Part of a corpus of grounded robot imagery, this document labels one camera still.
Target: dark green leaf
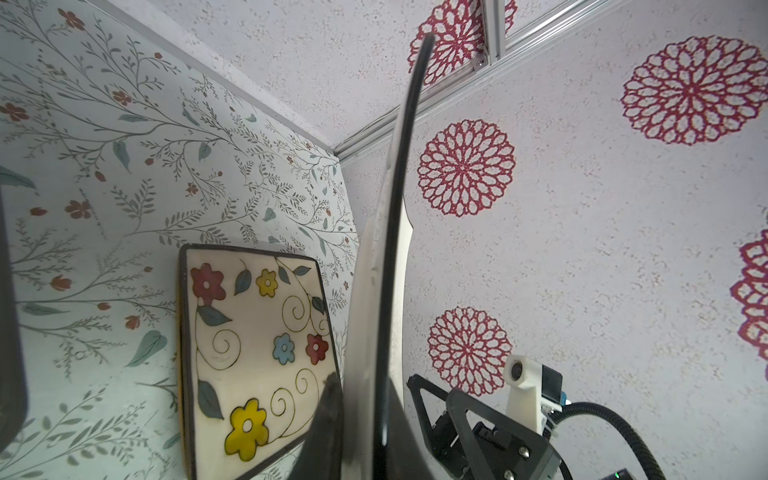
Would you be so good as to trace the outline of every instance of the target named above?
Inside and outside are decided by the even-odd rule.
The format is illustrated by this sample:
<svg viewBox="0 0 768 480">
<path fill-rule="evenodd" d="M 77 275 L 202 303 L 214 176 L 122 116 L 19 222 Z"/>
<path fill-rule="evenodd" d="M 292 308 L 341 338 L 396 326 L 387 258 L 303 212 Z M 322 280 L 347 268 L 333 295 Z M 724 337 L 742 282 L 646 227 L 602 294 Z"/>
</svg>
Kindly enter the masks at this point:
<svg viewBox="0 0 768 480">
<path fill-rule="evenodd" d="M 5 167 L 0 167 L 0 185 L 13 185 L 15 187 L 35 188 L 35 183 L 24 175 L 10 171 Z"/>
<path fill-rule="evenodd" d="M 210 383 L 197 380 L 197 404 L 203 414 L 209 419 L 222 419 L 219 397 Z"/>
<path fill-rule="evenodd" d="M 24 441 L 22 442 L 22 445 L 24 445 L 25 443 L 31 442 L 32 440 L 36 439 L 38 437 L 38 435 L 40 435 L 40 432 L 33 433 L 32 435 L 30 435 L 29 437 L 24 439 Z"/>
<path fill-rule="evenodd" d="M 227 318 L 226 315 L 224 315 L 219 310 L 216 310 L 210 305 L 202 305 L 197 308 L 197 312 L 200 314 L 200 317 L 202 317 L 203 321 L 208 326 L 216 326 L 221 325 L 222 323 L 231 322 L 231 318 Z"/>
<path fill-rule="evenodd" d="M 77 445 L 83 439 L 83 437 L 85 437 L 88 434 L 88 430 L 90 429 L 91 427 L 86 427 L 85 430 L 78 433 L 78 436 L 74 437 L 74 440 L 72 440 L 72 443 L 69 444 L 69 448 L 71 449 L 72 447 Z"/>
<path fill-rule="evenodd" d="M 181 109 L 181 114 L 182 114 L 182 115 L 183 115 L 183 116 L 184 116 L 184 117 L 185 117 L 187 120 L 189 120 L 190 122 L 192 122 L 194 125 L 196 125 L 196 126 L 198 126 L 198 127 L 200 126 L 200 124 L 198 124 L 198 123 L 197 123 L 197 121 L 196 121 L 194 118 L 192 118 L 192 115 L 190 115 L 190 112 L 188 112 L 186 108 L 182 108 L 182 109 Z"/>
<path fill-rule="evenodd" d="M 126 366 L 141 365 L 146 359 L 165 348 L 167 344 L 168 339 L 164 335 L 157 330 L 150 330 L 144 334 L 139 347 L 136 349 L 134 358 Z"/>
<path fill-rule="evenodd" d="M 179 439 L 181 438 L 181 434 L 177 433 L 176 435 L 170 437 L 168 440 L 165 441 L 163 444 L 163 450 L 169 449 L 170 447 L 176 445 L 179 442 Z"/>
<path fill-rule="evenodd" d="M 125 142 L 122 140 L 112 142 L 112 151 L 114 152 L 114 156 L 117 157 L 120 163 L 123 164 L 125 170 L 130 172 L 131 170 L 128 168 L 128 164 L 131 162 L 131 158 L 128 156 L 128 150 L 125 148 Z"/>
<path fill-rule="evenodd" d="M 311 268 L 309 268 L 308 266 L 304 266 L 304 265 L 297 266 L 293 270 L 293 275 L 296 275 L 296 276 L 306 275 L 306 273 L 309 272 L 310 270 Z"/>
<path fill-rule="evenodd" d="M 318 296 L 312 297 L 312 306 L 314 306 L 320 313 L 326 312 L 326 304 L 323 303 L 323 299 Z"/>
<path fill-rule="evenodd" d="M 275 210 L 272 210 L 272 208 L 267 208 L 266 212 L 264 212 L 263 220 L 265 222 L 268 222 L 268 221 L 272 220 L 275 217 L 277 217 L 277 215 L 275 214 Z"/>
<path fill-rule="evenodd" d="M 197 155 L 200 160 L 203 160 L 205 157 L 210 155 L 210 145 L 205 142 L 200 144 L 200 150 L 197 151 Z"/>
<path fill-rule="evenodd" d="M 283 282 L 290 284 L 290 280 L 288 280 L 288 272 L 286 272 L 286 269 L 284 269 L 282 267 L 278 268 L 277 269 L 277 275 L 280 277 L 280 279 Z"/>
<path fill-rule="evenodd" d="M 237 274 L 235 279 L 235 295 L 242 293 L 250 288 L 250 282 L 253 277 L 250 274 L 250 270 L 245 269 Z"/>
<path fill-rule="evenodd" d="M 149 118 L 140 117 L 139 115 L 134 115 L 134 114 L 122 114 L 120 117 L 118 117 L 118 120 L 123 120 L 123 121 L 149 121 Z"/>
</svg>

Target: red flower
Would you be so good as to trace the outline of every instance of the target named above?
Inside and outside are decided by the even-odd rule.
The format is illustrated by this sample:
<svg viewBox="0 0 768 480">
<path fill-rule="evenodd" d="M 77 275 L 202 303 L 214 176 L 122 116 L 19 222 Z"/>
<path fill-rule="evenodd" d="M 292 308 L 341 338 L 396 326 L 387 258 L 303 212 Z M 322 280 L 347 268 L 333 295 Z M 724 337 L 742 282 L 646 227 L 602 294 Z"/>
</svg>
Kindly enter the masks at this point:
<svg viewBox="0 0 768 480">
<path fill-rule="evenodd" d="M 192 292 L 197 298 L 203 299 L 203 305 L 210 305 L 214 300 L 227 298 L 227 292 L 221 288 L 224 274 L 214 272 L 209 263 L 203 263 L 200 269 L 193 268 L 190 273 L 193 281 Z"/>
<path fill-rule="evenodd" d="M 133 98 L 129 97 L 124 91 L 113 91 L 112 98 L 114 98 L 114 101 L 117 103 L 123 104 L 123 106 L 126 106 L 133 101 Z"/>
<path fill-rule="evenodd" d="M 27 115 L 27 111 L 24 108 L 17 107 L 11 103 L 5 104 L 4 107 L 0 106 L 0 112 L 10 116 L 12 121 L 29 120 L 29 115 Z"/>
<path fill-rule="evenodd" d="M 53 290 L 63 292 L 64 290 L 69 290 L 69 287 L 72 286 L 72 280 L 62 277 L 62 275 L 53 277 L 53 280 L 51 280 L 51 286 L 53 287 Z"/>
<path fill-rule="evenodd" d="M 512 345 L 507 333 L 482 310 L 446 310 L 429 329 L 429 356 L 440 378 L 476 396 L 504 386 Z"/>
<path fill-rule="evenodd" d="M 313 365 L 317 365 L 320 360 L 326 359 L 326 352 L 328 351 L 328 342 L 323 340 L 322 335 L 313 335 L 308 333 L 306 335 L 306 354 L 310 356 Z"/>
<path fill-rule="evenodd" d="M 136 330 L 136 328 L 138 328 L 141 324 L 141 320 L 138 316 L 135 315 L 126 316 L 125 319 L 127 320 L 125 323 L 125 328 L 127 329 Z"/>
<path fill-rule="evenodd" d="M 739 336 L 758 347 L 758 355 L 768 360 L 768 230 L 762 236 L 740 248 L 746 266 L 743 279 L 730 288 L 730 294 L 743 305 L 741 313 L 746 317 Z"/>
<path fill-rule="evenodd" d="M 507 32 L 512 27 L 512 17 L 517 10 L 515 0 L 505 1 Z M 480 0 L 445 0 L 433 8 L 432 14 L 419 26 L 419 33 L 411 42 L 411 55 L 408 57 L 411 70 L 422 41 L 430 32 L 436 36 L 435 49 L 427 67 L 424 85 L 435 83 L 485 50 Z"/>
<path fill-rule="evenodd" d="M 85 30 L 85 23 L 74 14 L 74 12 L 65 12 L 59 9 L 58 14 L 67 19 L 67 25 L 77 30 Z"/>
<path fill-rule="evenodd" d="M 512 182 L 515 148 L 498 125 L 482 120 L 450 124 L 421 156 L 419 186 L 432 208 L 460 217 L 490 208 Z"/>
<path fill-rule="evenodd" d="M 88 203 L 88 200 L 82 204 L 78 201 L 70 200 L 69 205 L 64 208 L 64 211 L 72 218 L 91 218 L 91 212 L 89 212 L 90 209 L 91 204 Z"/>
<path fill-rule="evenodd" d="M 668 144 L 715 141 L 768 100 L 768 61 L 736 38 L 690 37 L 649 56 L 624 84 L 624 116 Z"/>
</svg>

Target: black corrugated hose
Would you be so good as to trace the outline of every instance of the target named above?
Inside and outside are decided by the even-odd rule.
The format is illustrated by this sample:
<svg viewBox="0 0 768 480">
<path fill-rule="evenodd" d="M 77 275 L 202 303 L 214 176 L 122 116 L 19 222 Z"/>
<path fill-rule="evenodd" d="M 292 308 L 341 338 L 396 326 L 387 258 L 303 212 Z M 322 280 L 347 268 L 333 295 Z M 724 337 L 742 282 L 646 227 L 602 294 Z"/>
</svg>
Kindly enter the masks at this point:
<svg viewBox="0 0 768 480">
<path fill-rule="evenodd" d="M 552 412 L 549 415 L 549 419 L 554 423 L 554 427 L 563 420 L 576 415 L 594 415 L 610 423 L 616 430 L 618 430 L 621 436 L 624 437 L 624 440 L 627 441 L 627 444 L 629 444 L 632 449 L 634 456 L 637 457 L 640 467 L 643 468 L 643 472 L 645 472 L 645 476 L 648 477 L 648 480 L 666 480 L 664 473 L 661 471 L 661 467 L 659 467 L 659 464 L 654 458 L 654 454 L 650 453 L 650 450 L 645 445 L 645 442 L 643 442 L 643 439 L 640 438 L 637 432 L 634 431 L 632 426 L 627 423 L 626 420 L 622 419 L 621 416 L 613 410 L 598 405 L 597 403 L 577 402 L 564 406 L 562 412 Z M 546 439 L 549 439 L 551 436 L 550 429 L 545 429 L 543 436 Z M 560 464 L 560 472 L 563 474 L 565 480 L 573 478 L 568 471 L 568 467 L 564 466 L 564 462 Z"/>
</svg>

